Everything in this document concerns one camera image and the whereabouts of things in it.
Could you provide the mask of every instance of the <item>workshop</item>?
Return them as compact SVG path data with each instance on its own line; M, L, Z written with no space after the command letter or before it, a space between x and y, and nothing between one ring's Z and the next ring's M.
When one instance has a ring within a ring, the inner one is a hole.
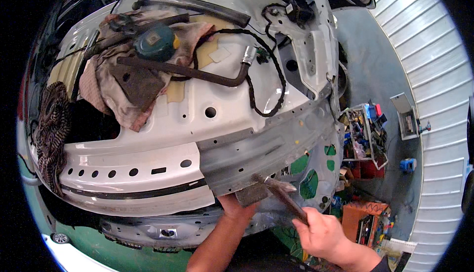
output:
M444 261L473 198L474 85L443 0L55 0L48 12L16 146L59 271Z

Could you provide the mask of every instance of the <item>hand tool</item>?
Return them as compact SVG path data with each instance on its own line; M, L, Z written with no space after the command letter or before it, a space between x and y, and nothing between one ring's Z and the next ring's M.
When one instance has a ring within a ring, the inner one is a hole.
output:
M252 174L252 179L266 185L268 190L283 202L294 216L296 216L301 222L305 223L306 226L309 226L306 212L304 212L303 209L301 209L301 207L299 207L299 205L288 196L288 192L296 191L296 188L292 184L275 180L269 176L264 178L259 174Z

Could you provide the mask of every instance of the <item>car body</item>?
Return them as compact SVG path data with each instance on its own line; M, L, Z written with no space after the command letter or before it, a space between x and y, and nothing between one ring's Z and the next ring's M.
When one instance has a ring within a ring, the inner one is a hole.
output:
M110 3L72 26L57 55L58 60L66 58L52 67L47 80L25 81L25 90L30 92L25 93L24 110L30 110L30 103L38 103L40 91L55 81L64 82L71 94L85 63L82 49L99 23L112 10L131 11L136 1ZM272 3L286 5L282 0L203 1L251 16L246 29L269 45L273 42L262 33L267 21L261 11ZM291 40L286 50L274 52L287 80L284 102L275 116L264 118L250 108L247 82L225 87L191 79L185 83L180 102L168 102L166 95L157 98L150 118L138 133L120 127L114 139L66 143L67 165L59 176L65 194L62 199L102 215L98 229L108 239L134 248L199 245L222 212L215 197L252 187L252 174L288 181L299 189L308 174L316 172L314 196L305 199L298 191L292 197L301 206L324 211L338 181L343 135L337 121L336 23L328 0L314 2L315 18L305 26L293 23L284 13L267 15L272 21L269 32ZM176 14L193 14L192 10L171 9ZM229 23L222 26L235 27ZM235 77L246 46L254 43L244 35L220 37L217 48L225 48L230 55L202 70ZM284 67L290 61L297 63L297 70ZM275 65L254 62L248 73L256 91L257 107L268 112L282 92ZM206 115L208 108L215 109L215 116ZM25 134L29 159L39 172L37 148L31 143L34 114L28 113ZM335 154L328 154L330 147ZM306 168L292 173L288 169L291 163L305 155L309 157ZM129 174L131 170L138 174ZM113 177L109 175L111 171L115 171ZM39 178L48 188L41 175ZM259 206L246 234L289 223L285 207L268 197Z

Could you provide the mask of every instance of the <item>hand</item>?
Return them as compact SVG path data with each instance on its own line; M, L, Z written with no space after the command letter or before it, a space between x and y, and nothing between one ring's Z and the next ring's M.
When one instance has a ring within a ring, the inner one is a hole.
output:
M231 218L231 219L245 219L247 221L252 219L252 216L255 215L255 209L260 204L259 202L247 206L243 208L240 206L239 202L237 201L237 197L234 193L219 196L217 197L219 202L222 204L224 208L224 215Z
M341 223L335 216L323 215L312 207L303 207L303 210L308 215L310 226L298 219L294 219L293 224L305 251L333 263L337 263L342 254L350 252L352 242L344 235Z

